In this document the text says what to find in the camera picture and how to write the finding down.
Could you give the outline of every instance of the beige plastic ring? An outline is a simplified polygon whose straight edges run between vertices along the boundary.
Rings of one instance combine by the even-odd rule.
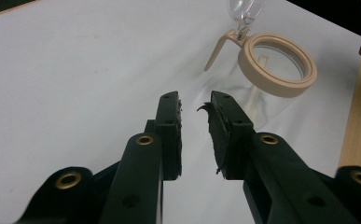
[[[289,80],[277,77],[263,69],[253,57],[254,46],[264,45],[293,55],[291,58],[302,70],[301,80]],[[296,97],[305,92],[317,79],[317,68],[313,59],[296,44],[284,37],[273,34],[257,34],[250,36],[238,55],[238,64],[244,75],[258,88],[280,97]]]

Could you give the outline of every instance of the beige ring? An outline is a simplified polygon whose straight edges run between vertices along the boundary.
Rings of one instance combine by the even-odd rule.
[[[255,45],[266,45],[280,49],[284,53],[296,55],[292,60],[303,72],[301,80],[289,80],[277,77],[263,69],[253,57]],[[280,97],[296,97],[305,92],[317,79],[317,68],[313,59],[296,44],[284,37],[273,34],[250,36],[239,51],[238,64],[244,75],[258,88]]]

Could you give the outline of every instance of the white table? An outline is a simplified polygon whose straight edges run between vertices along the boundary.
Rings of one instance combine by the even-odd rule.
[[[0,14],[0,223],[15,222],[43,182],[68,166],[97,173],[155,118],[159,97],[183,103],[183,175],[164,184],[164,223],[253,223],[241,181],[215,175],[207,115],[213,90],[242,84],[227,43],[226,3],[37,1]],[[306,49],[316,83],[261,131],[277,133],[313,169],[334,175],[361,57],[361,36],[285,0],[269,1],[251,34],[286,36]]]

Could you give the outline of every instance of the tabletop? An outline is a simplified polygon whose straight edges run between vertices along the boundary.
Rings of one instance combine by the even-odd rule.
[[[54,172],[93,173],[120,160],[155,118],[159,98],[182,101],[183,173],[164,183],[163,223],[252,223],[242,181],[216,175],[211,91],[237,101],[246,82],[227,43],[226,2],[36,1],[0,14],[0,223],[13,223]],[[313,169],[338,167],[361,57],[361,36],[285,0],[268,1],[249,34],[275,33],[313,57],[314,85],[258,131],[281,135]]]

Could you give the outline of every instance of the dark background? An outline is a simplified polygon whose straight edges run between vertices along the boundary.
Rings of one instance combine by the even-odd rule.
[[[34,0],[0,0],[0,11]],[[287,0],[349,31],[361,35],[360,0]]]

